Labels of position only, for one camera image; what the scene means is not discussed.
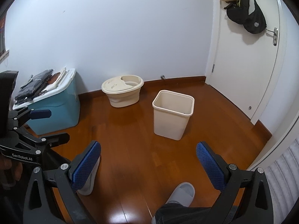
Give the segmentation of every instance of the white door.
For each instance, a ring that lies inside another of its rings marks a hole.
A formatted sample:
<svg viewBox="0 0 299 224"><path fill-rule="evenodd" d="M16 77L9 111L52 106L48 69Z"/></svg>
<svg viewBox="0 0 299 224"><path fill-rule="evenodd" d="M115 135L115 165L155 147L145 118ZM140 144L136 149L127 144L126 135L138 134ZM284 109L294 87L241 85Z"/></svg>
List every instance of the white door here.
<svg viewBox="0 0 299 224"><path fill-rule="evenodd" d="M277 0L257 0L266 19L267 29L278 28ZM254 35L243 25L231 21L221 4L218 49L210 78L210 85L252 118L267 89L274 68L277 46L273 33ZM250 0L249 13L254 10Z"/></svg>

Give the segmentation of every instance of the wooden floor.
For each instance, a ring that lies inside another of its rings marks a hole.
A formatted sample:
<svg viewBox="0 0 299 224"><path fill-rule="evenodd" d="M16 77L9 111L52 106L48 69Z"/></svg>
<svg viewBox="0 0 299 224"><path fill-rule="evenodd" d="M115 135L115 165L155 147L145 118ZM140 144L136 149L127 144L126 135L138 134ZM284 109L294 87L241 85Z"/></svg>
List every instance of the wooden floor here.
<svg viewBox="0 0 299 224"><path fill-rule="evenodd" d="M195 98L194 113L180 141L153 132L152 101L162 89ZM113 108L106 96L83 101L79 124L65 131L71 140L54 150L71 160L91 140L101 143L94 190L81 196L99 224L148 224L185 181L195 187L191 206L211 206L219 191L196 157L196 144L206 141L227 163L246 169L266 143L236 106L203 82L142 89L139 102L125 108Z"/></svg>

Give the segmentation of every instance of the white wall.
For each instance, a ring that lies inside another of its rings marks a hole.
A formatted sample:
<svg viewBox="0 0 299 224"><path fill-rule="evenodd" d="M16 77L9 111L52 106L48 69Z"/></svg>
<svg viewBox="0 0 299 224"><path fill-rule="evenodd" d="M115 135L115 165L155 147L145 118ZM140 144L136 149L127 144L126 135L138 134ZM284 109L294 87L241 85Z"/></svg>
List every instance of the white wall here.
<svg viewBox="0 0 299 224"><path fill-rule="evenodd" d="M260 117L271 133L281 124L299 90L299 26L283 2L282 9L287 21L285 59L274 92Z"/></svg>
<svg viewBox="0 0 299 224"><path fill-rule="evenodd" d="M0 71L19 70L18 89L31 74L75 67L79 93L124 74L204 75L212 20L212 0L15 0Z"/></svg>

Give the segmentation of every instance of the brown wooden baseboard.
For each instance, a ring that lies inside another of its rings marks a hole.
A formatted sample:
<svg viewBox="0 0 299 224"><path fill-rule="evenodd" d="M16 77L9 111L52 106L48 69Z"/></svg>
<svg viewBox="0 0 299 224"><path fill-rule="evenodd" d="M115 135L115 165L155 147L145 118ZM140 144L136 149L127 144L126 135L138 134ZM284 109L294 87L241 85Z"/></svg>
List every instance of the brown wooden baseboard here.
<svg viewBox="0 0 299 224"><path fill-rule="evenodd" d="M272 137L271 132L263 125L260 120L256 122L256 124L253 126L253 129L267 141Z"/></svg>
<svg viewBox="0 0 299 224"><path fill-rule="evenodd" d="M196 76L196 77L178 77L178 78L167 78L167 79L159 79L153 81L146 81L142 88L150 89L151 87L156 87L159 85L175 85L182 83L195 83L195 82L204 82L206 79L205 76ZM105 96L106 94L102 90L96 90L88 93L79 94L80 101L90 100L93 98Z"/></svg>

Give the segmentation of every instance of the human hand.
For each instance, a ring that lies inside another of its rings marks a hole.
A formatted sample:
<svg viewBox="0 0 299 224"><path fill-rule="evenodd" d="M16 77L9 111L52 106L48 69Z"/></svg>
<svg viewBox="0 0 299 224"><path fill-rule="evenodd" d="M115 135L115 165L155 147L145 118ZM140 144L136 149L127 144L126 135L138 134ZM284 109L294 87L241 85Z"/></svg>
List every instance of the human hand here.
<svg viewBox="0 0 299 224"><path fill-rule="evenodd" d="M19 181L23 172L23 165L20 162L18 162L17 164L12 164L10 159L5 158L0 154L0 170L8 169L12 169L11 173L13 175L13 178L16 181Z"/></svg>

